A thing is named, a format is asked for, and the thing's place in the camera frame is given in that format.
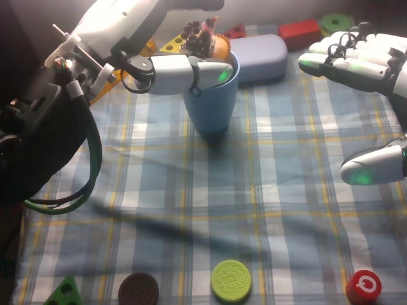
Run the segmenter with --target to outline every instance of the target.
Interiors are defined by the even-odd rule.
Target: blue cup
[[[202,90],[199,97],[184,93],[186,110],[197,131],[204,137],[222,135],[227,131],[235,108],[240,64],[234,52],[230,63],[234,75],[223,85]]]

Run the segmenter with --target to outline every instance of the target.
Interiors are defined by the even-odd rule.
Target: red bottle cap
[[[346,296],[353,305],[371,304],[382,291],[379,277],[369,270],[360,270],[346,285]]]

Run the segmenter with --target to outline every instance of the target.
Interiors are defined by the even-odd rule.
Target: green triangle
[[[43,305],[83,305],[73,276],[67,276]]]

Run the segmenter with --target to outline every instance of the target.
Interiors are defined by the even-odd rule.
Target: blue tablecloth
[[[339,174],[346,156],[401,129],[385,98],[302,73],[300,53],[282,81],[239,89],[216,146],[180,95],[120,84],[93,105],[104,148],[95,191],[67,215],[27,212],[14,303],[42,304],[73,275],[84,304],[118,304],[121,282],[146,272],[159,304],[218,304],[210,272],[237,259],[252,275],[246,304],[348,304],[359,269],[380,277],[380,304],[405,304],[405,183],[352,187]],[[71,194],[88,171],[85,146],[41,196]]]

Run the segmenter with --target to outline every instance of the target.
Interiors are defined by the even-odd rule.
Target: robotic hand
[[[227,82],[233,68],[225,62],[138,55],[168,10],[215,11],[223,4],[224,0],[98,0],[71,34],[54,26],[63,43],[46,59],[26,93],[0,108],[0,204],[24,201],[38,212],[64,214],[89,198],[102,163],[89,100],[106,81],[114,81],[114,70],[133,76],[136,89],[123,82],[132,93],[173,95],[190,90],[199,95],[202,89]],[[91,159],[86,185],[62,199],[31,198],[85,139]]]
[[[310,47],[298,62],[313,76],[325,76],[364,92],[389,98],[399,121],[406,116],[407,38],[376,34],[362,22],[349,32],[336,32]],[[370,185],[403,180],[407,176],[407,138],[368,149],[347,158],[341,178],[352,185]]]

